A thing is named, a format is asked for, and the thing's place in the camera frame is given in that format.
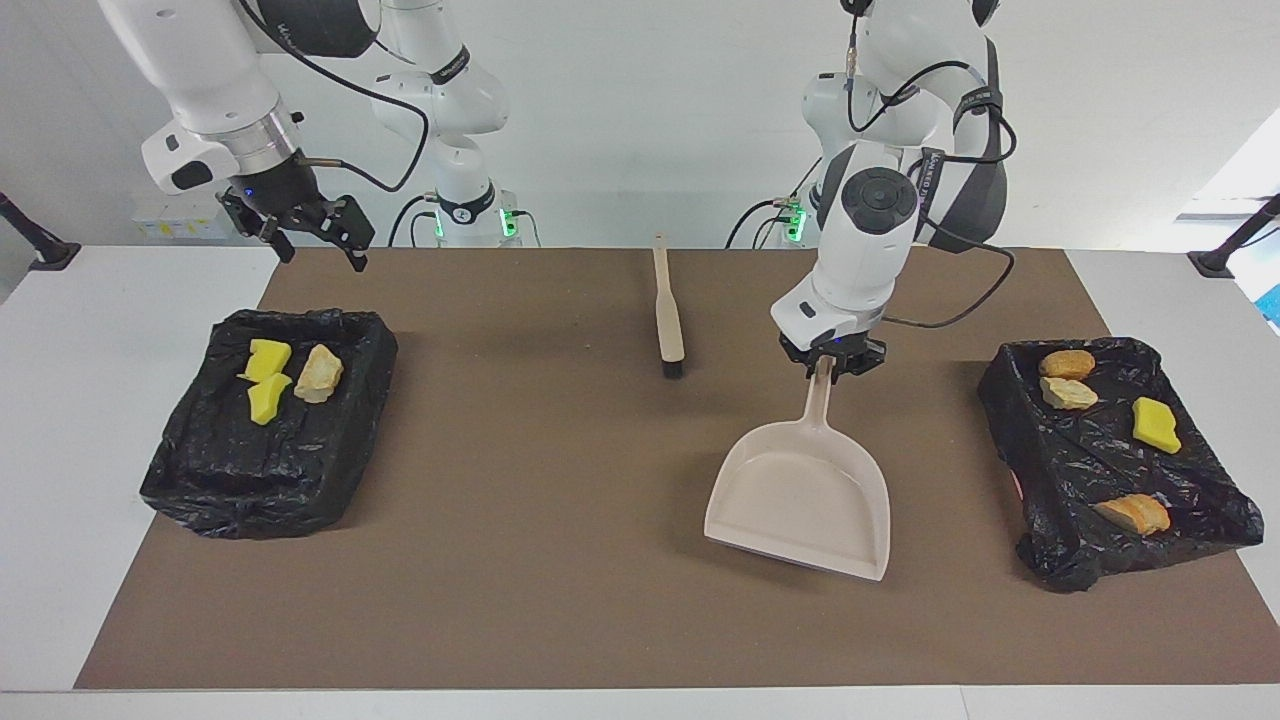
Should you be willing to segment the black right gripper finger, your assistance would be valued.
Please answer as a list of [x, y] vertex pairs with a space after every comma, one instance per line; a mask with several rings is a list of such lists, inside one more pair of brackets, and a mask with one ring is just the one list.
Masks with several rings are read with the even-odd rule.
[[323, 210], [320, 238], [338, 247], [355, 272], [365, 272], [369, 264], [367, 251], [374, 240], [375, 229], [357, 199], [343, 195], [335, 200], [325, 201]]
[[279, 263], [288, 264], [293, 260], [294, 246], [280, 229], [276, 218], [260, 215], [243, 199], [234, 195], [233, 188], [219, 193], [219, 204], [238, 234], [270, 247]]

